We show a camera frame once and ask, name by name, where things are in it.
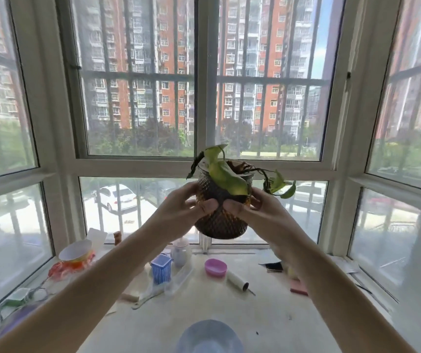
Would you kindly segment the person's left hand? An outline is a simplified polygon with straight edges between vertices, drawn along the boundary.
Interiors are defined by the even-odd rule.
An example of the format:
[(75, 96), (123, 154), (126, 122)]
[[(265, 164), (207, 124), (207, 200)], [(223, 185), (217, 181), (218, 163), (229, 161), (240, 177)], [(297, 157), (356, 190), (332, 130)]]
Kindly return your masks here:
[(197, 182), (173, 190), (144, 224), (153, 239), (167, 245), (184, 235), (202, 217), (195, 217)]

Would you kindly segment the person's right hand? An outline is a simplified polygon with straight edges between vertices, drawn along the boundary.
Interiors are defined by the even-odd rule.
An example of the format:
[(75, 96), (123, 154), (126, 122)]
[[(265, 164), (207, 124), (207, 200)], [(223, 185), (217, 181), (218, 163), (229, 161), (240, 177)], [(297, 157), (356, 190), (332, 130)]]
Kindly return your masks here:
[(280, 261), (289, 262), (289, 256), (300, 244), (310, 240), (285, 207), (261, 189), (252, 187), (250, 219), (242, 219), (266, 243)]

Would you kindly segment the textured amber glass vase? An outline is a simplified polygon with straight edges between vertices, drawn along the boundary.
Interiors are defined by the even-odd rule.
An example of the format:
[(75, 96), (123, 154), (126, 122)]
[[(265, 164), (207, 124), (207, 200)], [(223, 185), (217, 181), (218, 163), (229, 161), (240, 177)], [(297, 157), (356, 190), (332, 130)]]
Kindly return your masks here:
[(216, 199), (219, 203), (219, 207), (213, 213), (199, 219), (196, 222), (196, 228), (207, 237), (217, 240), (232, 240), (242, 236), (246, 232), (248, 224), (226, 211), (223, 207), (223, 202), (226, 200), (233, 200), (249, 206), (253, 174), (248, 173), (240, 175), (247, 184), (248, 195), (234, 196), (214, 182), (208, 172), (208, 165), (206, 162), (201, 162), (198, 165), (198, 168), (200, 174), (197, 181), (198, 190), (196, 202), (200, 203), (210, 199)]

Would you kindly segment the person's right forearm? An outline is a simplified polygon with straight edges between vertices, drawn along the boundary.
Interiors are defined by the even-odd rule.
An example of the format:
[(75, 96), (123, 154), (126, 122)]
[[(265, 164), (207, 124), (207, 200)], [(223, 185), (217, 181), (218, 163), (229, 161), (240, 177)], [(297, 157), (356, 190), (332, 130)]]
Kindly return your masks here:
[(416, 353), (311, 239), (278, 233), (266, 241), (306, 286), (342, 353)]

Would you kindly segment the person's left forearm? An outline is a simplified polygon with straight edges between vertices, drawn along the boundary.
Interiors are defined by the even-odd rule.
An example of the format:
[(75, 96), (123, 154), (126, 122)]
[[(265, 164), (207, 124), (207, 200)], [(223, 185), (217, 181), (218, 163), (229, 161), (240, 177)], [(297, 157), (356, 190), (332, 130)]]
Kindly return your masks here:
[(121, 293), (170, 242), (143, 226), (0, 337), (0, 353), (76, 353)]

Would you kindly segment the green pothos plant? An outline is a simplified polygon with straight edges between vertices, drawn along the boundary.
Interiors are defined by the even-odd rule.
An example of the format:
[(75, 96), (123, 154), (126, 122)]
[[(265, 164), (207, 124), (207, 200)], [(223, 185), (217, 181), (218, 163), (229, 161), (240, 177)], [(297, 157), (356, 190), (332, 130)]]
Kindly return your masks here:
[(249, 179), (253, 177), (254, 172), (264, 177), (264, 192), (283, 199), (289, 199), (295, 195), (297, 189), (295, 180), (286, 181), (278, 170), (268, 170), (242, 161), (234, 163), (226, 159), (224, 151), (226, 147), (227, 144), (219, 144), (200, 152), (194, 158), (186, 179), (192, 178), (199, 164), (204, 161), (206, 168), (201, 170), (204, 176), (211, 179), (222, 190), (227, 191), (229, 195), (249, 196)]

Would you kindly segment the white plastic bottle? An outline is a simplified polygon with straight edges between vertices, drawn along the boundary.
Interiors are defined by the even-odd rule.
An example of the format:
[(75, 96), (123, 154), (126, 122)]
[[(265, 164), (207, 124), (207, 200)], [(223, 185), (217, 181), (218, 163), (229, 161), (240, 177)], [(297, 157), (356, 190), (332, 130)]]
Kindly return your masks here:
[(184, 267), (191, 260), (192, 254), (188, 238), (181, 237), (172, 242), (170, 255), (176, 268)]

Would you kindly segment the pink plastic bowl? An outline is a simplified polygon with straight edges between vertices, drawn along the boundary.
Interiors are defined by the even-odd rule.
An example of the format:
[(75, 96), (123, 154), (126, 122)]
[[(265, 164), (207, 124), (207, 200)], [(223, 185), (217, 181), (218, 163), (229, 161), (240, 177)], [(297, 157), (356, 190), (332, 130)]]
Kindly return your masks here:
[(224, 278), (227, 273), (227, 264), (224, 261), (210, 258), (204, 263), (204, 270), (209, 277)]

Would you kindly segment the dark card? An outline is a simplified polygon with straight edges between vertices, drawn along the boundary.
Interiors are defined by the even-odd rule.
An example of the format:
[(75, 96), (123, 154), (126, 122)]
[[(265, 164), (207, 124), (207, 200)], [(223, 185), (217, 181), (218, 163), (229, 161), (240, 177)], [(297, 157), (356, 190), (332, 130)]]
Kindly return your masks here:
[(267, 272), (273, 272), (273, 273), (284, 272), (283, 263), (281, 261), (275, 262), (275, 263), (263, 263), (259, 265), (264, 267), (267, 270)]

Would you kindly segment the white paper roll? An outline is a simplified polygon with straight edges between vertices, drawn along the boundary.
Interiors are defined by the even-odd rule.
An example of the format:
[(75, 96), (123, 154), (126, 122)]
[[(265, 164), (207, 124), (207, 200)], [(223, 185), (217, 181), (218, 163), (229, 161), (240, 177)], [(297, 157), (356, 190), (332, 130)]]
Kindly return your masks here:
[(236, 273), (232, 272), (231, 270), (227, 270), (226, 279), (229, 283), (231, 283), (233, 286), (235, 286), (238, 290), (242, 292), (247, 292), (249, 289), (249, 282), (237, 275)]

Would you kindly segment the clear plastic case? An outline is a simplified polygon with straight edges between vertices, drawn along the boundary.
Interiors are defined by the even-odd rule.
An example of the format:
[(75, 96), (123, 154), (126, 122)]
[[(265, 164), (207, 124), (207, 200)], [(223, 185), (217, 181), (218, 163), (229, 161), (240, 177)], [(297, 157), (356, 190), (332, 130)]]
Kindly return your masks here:
[(170, 282), (165, 285), (164, 293), (167, 296), (173, 296), (178, 293), (186, 281), (190, 278), (194, 268), (192, 266), (184, 266), (174, 275)]

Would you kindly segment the blue toothpick box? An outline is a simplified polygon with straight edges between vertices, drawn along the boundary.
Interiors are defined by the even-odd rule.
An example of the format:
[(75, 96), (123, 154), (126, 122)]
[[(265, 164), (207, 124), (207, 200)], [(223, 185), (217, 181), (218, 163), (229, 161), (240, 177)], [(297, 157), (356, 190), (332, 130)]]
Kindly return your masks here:
[(172, 277), (172, 258), (161, 253), (150, 262), (152, 278), (155, 285), (168, 283)]

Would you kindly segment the white car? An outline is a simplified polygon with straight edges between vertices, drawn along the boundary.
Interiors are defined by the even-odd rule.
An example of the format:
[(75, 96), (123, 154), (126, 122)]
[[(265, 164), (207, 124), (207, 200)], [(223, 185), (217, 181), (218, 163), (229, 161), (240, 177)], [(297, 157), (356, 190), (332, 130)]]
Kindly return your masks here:
[(93, 191), (96, 204), (110, 213), (131, 210), (137, 207), (137, 195), (124, 184), (103, 186)]

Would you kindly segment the pink sponge block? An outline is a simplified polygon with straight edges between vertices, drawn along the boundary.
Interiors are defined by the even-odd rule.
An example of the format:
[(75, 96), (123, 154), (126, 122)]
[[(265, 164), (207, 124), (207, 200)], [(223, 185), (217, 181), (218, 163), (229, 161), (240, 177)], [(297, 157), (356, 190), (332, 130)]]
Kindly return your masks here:
[(290, 280), (290, 292), (308, 297), (307, 288), (299, 279)]

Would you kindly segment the white toothbrush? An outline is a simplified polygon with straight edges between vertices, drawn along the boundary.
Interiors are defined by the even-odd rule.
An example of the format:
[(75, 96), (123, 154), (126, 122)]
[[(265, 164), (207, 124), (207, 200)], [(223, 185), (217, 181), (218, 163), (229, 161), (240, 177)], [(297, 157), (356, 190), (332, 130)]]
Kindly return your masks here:
[(146, 302), (151, 300), (154, 297), (157, 297), (165, 292), (165, 286), (155, 285), (148, 289), (143, 295), (139, 297), (137, 302), (131, 304), (131, 309), (137, 310), (141, 308)]

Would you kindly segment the white paper sheet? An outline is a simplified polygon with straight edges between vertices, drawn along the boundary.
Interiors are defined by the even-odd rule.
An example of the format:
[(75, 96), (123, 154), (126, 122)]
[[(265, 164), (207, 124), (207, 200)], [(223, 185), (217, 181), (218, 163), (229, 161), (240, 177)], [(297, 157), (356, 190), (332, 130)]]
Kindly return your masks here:
[(94, 252), (98, 252), (102, 249), (105, 243), (108, 233), (95, 228), (89, 228), (86, 234), (86, 239), (91, 242), (91, 249)]

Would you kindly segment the metal window bars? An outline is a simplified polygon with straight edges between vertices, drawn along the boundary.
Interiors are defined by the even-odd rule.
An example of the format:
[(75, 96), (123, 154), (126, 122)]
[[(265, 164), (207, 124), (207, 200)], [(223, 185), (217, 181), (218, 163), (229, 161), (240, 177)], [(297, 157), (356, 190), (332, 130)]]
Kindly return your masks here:
[[(196, 20), (196, 70), (194, 75), (195, 82), (195, 135), (197, 137), (198, 149), (201, 143), (206, 140), (206, 144), (212, 144), (212, 135), (216, 140), (230, 142), (232, 148), (227, 154), (242, 158), (247, 148), (252, 149), (258, 146), (258, 153), (249, 154), (250, 157), (274, 158), (276, 161), (283, 160), (283, 148), (295, 147), (297, 149), (290, 150), (289, 155), (295, 157), (295, 161), (317, 161), (324, 162), (328, 157), (325, 156), (326, 149), (323, 147), (326, 142), (326, 120), (322, 119), (333, 117), (335, 112), (331, 109), (331, 97), (333, 88), (333, 79), (337, 78), (339, 43), (347, 31), (354, 29), (354, 25), (350, 25), (346, 17), (353, 16), (354, 11), (346, 11), (348, 3), (360, 0), (332, 0), (318, 1), (315, 7), (315, 15), (320, 16), (320, 20), (315, 21), (314, 40), (312, 47), (325, 48), (326, 51), (318, 51), (318, 57), (322, 59), (322, 64), (314, 66), (313, 70), (321, 70), (322, 76), (328, 76), (329, 82), (321, 87), (320, 90), (306, 89), (302, 95), (302, 109), (298, 109), (298, 115), (301, 117), (300, 126), (297, 129), (297, 135), (291, 133), (292, 126), (286, 124), (286, 115), (293, 117), (295, 109), (289, 110), (288, 102), (293, 102), (293, 94), (288, 95), (289, 84), (287, 79), (277, 79), (275, 82), (280, 85), (280, 92), (276, 95), (276, 128), (272, 132), (263, 132), (262, 126), (260, 131), (253, 133), (253, 126), (243, 124), (244, 112), (244, 90), (245, 83), (248, 78), (234, 78), (231, 83), (241, 84), (241, 100), (238, 122), (233, 119), (219, 120), (219, 126), (216, 125), (216, 101), (218, 83), (217, 77), (217, 47), (219, 27), (215, 24), (219, 19), (219, 0), (196, 0), (195, 8)], [(290, 22), (290, 38), (294, 37), (294, 28), (296, 17), (294, 15), (297, 10), (298, 0), (291, 2), (293, 15), (287, 21)], [(75, 51), (79, 56), (79, 47), (76, 46)], [(151, 157), (151, 156), (171, 156), (171, 157), (190, 157), (191, 155), (182, 154), (184, 147), (190, 147), (193, 142), (186, 140), (186, 144), (178, 147), (178, 131), (177, 128), (163, 127), (156, 118), (144, 127), (143, 130), (136, 132), (135, 129), (119, 129), (117, 130), (114, 121), (106, 122), (106, 125), (100, 123), (88, 129), (86, 125), (86, 107), (91, 105), (91, 101), (86, 98), (86, 83), (83, 77), (83, 70), (80, 69), (79, 58), (73, 60), (69, 58), (71, 63), (73, 76), (78, 76), (79, 80), (84, 83), (83, 100), (84, 105), (84, 125), (85, 130), (93, 130), (90, 136), (89, 155), (97, 156), (126, 156), (126, 157)]]

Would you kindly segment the pale blue bowl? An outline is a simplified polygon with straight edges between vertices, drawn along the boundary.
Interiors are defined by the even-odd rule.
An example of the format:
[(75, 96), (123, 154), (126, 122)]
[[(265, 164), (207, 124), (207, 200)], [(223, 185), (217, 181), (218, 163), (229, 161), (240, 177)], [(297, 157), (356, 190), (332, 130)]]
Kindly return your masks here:
[(209, 319), (186, 328), (173, 353), (244, 353), (244, 347), (230, 326)]

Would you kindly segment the white paper bowl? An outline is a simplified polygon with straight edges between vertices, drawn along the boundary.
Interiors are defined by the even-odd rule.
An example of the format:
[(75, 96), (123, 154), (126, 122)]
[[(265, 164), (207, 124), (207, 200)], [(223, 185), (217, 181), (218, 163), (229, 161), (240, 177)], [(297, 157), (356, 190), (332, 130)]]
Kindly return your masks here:
[(92, 241), (84, 239), (70, 244), (63, 249), (58, 258), (62, 262), (76, 263), (85, 261), (92, 253)]

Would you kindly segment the orange plastic bag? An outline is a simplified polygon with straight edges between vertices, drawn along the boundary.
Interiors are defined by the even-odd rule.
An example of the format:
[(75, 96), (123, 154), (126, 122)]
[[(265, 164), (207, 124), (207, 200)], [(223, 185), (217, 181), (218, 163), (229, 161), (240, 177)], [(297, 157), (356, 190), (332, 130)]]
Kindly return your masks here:
[(90, 250), (89, 253), (76, 260), (59, 261), (49, 269), (48, 279), (60, 281), (71, 274), (82, 272), (90, 267), (95, 256), (95, 252)]

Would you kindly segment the red brick apartment building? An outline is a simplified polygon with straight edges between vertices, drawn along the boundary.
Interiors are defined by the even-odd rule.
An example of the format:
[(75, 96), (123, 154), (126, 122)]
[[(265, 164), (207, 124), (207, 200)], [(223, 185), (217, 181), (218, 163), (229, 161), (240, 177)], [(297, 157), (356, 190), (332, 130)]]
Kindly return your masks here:
[[(243, 124), (252, 132), (276, 128), (277, 79), (287, 79), (286, 124), (297, 135), (306, 89), (329, 82), (313, 48), (315, 7), (319, 0), (298, 0), (294, 37), (290, 22), (294, 0), (219, 0), (216, 125), (238, 122), (244, 81)], [(195, 135), (196, 0), (73, 0), (80, 69), (86, 83), (88, 129), (114, 121), (136, 132), (156, 118), (180, 136)]]

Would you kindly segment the green and white box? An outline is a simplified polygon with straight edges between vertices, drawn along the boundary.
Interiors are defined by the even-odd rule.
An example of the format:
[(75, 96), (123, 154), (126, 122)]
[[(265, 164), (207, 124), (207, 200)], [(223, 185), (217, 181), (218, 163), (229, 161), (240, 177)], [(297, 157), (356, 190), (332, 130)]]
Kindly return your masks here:
[(31, 289), (17, 288), (2, 302), (2, 307), (21, 307), (31, 299)]

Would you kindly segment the white window frame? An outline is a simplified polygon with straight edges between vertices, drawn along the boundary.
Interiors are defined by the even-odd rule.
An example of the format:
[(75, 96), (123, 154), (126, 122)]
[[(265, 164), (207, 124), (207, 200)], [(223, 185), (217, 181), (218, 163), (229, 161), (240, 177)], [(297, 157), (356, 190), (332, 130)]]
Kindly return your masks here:
[(0, 303), (219, 143), (389, 314), (421, 309), (421, 0), (0, 0)]

